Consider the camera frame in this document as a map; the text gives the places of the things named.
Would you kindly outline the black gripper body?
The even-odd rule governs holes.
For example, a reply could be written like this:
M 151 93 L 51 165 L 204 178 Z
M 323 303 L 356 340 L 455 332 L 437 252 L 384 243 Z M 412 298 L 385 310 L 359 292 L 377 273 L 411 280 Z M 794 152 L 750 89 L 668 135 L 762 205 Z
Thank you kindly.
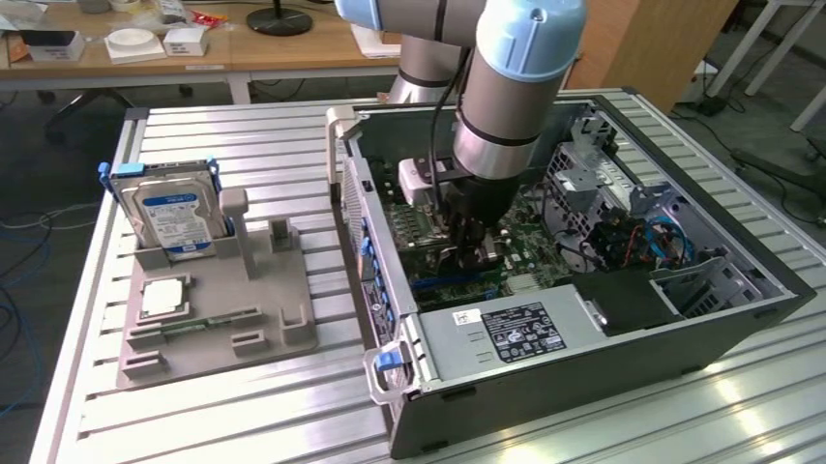
M 447 218 L 470 220 L 492 227 L 511 209 L 519 190 L 519 178 L 488 180 L 470 176 L 448 182 Z

